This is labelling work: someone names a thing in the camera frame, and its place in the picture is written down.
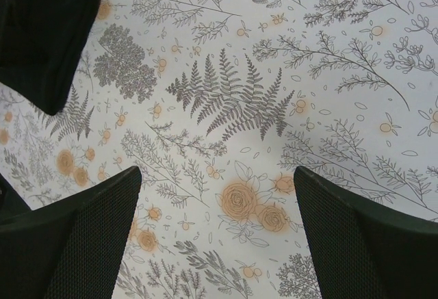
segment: patterned fabric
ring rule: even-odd
[[[114,298],[321,298],[293,171],[438,218],[438,0],[102,0],[63,113],[0,89],[35,209],[132,164]]]

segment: black object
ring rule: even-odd
[[[1,177],[0,298],[111,299],[141,182],[131,167],[30,211]]]
[[[296,169],[294,183],[323,299],[438,298],[438,224],[304,167]]]
[[[0,81],[45,113],[58,113],[100,1],[0,0]]]

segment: tablecloth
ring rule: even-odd
[[[102,0],[62,113],[0,88],[1,172],[37,209],[140,167],[114,298],[321,298],[296,166],[438,218],[437,10]]]

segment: botanical print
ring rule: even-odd
[[[438,0],[101,0],[63,111],[0,87],[32,209],[138,166],[113,298],[321,299],[305,166],[438,221]]]

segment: black cloth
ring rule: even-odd
[[[100,1],[0,0],[0,82],[58,113]]]

